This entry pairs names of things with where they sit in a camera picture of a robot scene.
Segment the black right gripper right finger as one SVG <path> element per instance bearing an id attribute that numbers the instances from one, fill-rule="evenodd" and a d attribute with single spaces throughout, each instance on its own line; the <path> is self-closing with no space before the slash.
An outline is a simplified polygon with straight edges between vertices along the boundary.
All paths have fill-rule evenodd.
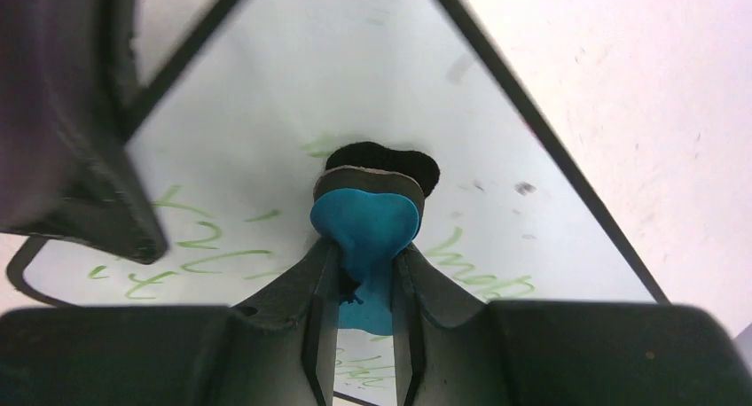
<path id="1" fill-rule="evenodd" d="M 391 307 L 398 404 L 529 404 L 513 361 L 521 302 L 480 301 L 410 244 L 393 260 Z"/>

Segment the blue whiteboard eraser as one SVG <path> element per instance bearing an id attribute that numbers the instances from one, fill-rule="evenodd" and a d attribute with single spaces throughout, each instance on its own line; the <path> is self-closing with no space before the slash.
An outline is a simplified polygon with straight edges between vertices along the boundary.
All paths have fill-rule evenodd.
<path id="1" fill-rule="evenodd" d="M 347 144 L 326 159 L 309 219 L 341 250 L 341 329 L 392 335 L 393 260 L 417 237 L 439 179 L 428 154 L 372 141 Z"/>

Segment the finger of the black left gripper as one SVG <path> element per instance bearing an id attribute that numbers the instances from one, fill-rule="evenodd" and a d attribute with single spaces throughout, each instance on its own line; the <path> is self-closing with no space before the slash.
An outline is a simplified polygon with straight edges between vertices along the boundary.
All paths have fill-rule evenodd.
<path id="1" fill-rule="evenodd" d="M 148 264 L 167 240 L 125 144 L 137 0 L 1 0 L 1 230 Z"/>

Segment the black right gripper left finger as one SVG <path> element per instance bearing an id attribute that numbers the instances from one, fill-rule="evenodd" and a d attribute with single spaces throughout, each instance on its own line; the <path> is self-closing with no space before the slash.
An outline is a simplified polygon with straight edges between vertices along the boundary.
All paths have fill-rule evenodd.
<path id="1" fill-rule="evenodd" d="M 341 251 L 319 239 L 289 270 L 234 306 L 208 405 L 330 405 Z"/>

